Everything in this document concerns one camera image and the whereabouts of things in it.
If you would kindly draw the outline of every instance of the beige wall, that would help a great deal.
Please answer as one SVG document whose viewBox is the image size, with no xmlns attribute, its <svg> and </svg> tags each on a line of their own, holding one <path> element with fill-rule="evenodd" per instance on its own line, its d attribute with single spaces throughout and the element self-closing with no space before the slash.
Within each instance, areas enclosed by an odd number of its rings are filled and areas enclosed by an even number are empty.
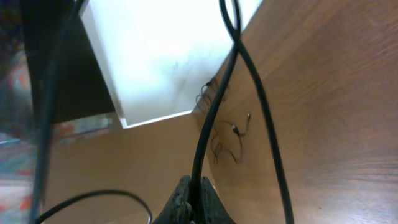
<svg viewBox="0 0 398 224">
<path fill-rule="evenodd" d="M 51 156 L 44 210 L 83 192 L 122 189 L 140 196 L 157 216 L 181 176 L 190 175 L 198 137 L 188 114 L 58 147 Z M 207 161 L 203 174 L 213 180 Z M 117 196 L 82 201 L 47 221 L 125 222 L 145 223 L 146 215 L 136 202 Z"/>
</svg>

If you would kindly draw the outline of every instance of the white panel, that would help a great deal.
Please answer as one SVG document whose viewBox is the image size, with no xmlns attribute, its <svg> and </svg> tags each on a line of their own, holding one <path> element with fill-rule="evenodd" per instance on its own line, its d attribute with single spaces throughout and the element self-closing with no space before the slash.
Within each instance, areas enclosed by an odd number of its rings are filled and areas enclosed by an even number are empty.
<svg viewBox="0 0 398 224">
<path fill-rule="evenodd" d="M 243 27 L 260 3 L 241 1 Z M 232 45 L 217 0 L 92 0 L 82 18 L 128 126 L 192 110 Z"/>
</svg>

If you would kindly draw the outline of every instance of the brown wall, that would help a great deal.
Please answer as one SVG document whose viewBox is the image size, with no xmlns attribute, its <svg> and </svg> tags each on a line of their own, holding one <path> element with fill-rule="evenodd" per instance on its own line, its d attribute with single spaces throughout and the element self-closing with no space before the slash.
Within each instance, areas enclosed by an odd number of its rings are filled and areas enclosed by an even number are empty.
<svg viewBox="0 0 398 224">
<path fill-rule="evenodd" d="M 123 189 L 157 216 L 182 175 L 190 175 L 198 130 L 190 114 L 53 150 L 44 210 L 76 194 Z M 205 161 L 203 175 L 211 180 Z M 144 210 L 126 198 L 98 197 L 72 205 L 47 223 L 145 223 Z"/>
<path fill-rule="evenodd" d="M 269 99 L 296 223 L 398 223 L 398 2 L 266 0 L 242 40 Z M 228 153 L 211 163 L 224 206 L 237 223 L 284 223 L 240 57 L 226 97 L 217 119 L 252 119 L 243 164 Z M 238 148 L 230 130 L 220 139 Z"/>
</svg>

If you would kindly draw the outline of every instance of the brown wooden surface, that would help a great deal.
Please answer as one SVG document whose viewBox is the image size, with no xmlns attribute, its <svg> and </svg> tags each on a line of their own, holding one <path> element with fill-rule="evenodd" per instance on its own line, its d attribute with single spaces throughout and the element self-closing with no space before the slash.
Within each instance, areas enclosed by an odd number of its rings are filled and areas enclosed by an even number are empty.
<svg viewBox="0 0 398 224">
<path fill-rule="evenodd" d="M 266 88 L 296 223 L 398 223 L 398 1 L 264 1 L 243 42 Z M 220 197 L 237 223 L 283 223 L 241 58 L 227 97 L 217 119 L 242 129 L 247 112 L 252 120 L 243 164 L 209 158 Z M 238 151 L 231 131 L 220 141 Z"/>
<path fill-rule="evenodd" d="M 44 210 L 78 194 L 127 190 L 159 215 L 183 175 L 190 175 L 198 130 L 191 114 L 53 149 Z M 213 183 L 207 160 L 203 175 Z M 146 223 L 144 209 L 126 197 L 91 198 L 46 223 Z"/>
</svg>

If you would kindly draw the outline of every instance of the wooden floor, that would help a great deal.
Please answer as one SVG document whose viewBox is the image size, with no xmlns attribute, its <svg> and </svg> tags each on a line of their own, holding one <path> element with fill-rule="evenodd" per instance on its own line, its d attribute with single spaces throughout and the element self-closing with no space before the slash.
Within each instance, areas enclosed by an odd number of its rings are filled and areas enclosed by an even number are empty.
<svg viewBox="0 0 398 224">
<path fill-rule="evenodd" d="M 296 223 L 398 223 L 398 1 L 266 0 L 242 39 L 269 99 Z M 252 120 L 243 163 L 224 153 L 211 165 L 220 197 L 237 223 L 283 223 L 240 57 L 226 97 L 217 119 Z M 219 141 L 238 151 L 230 130 Z"/>
</svg>

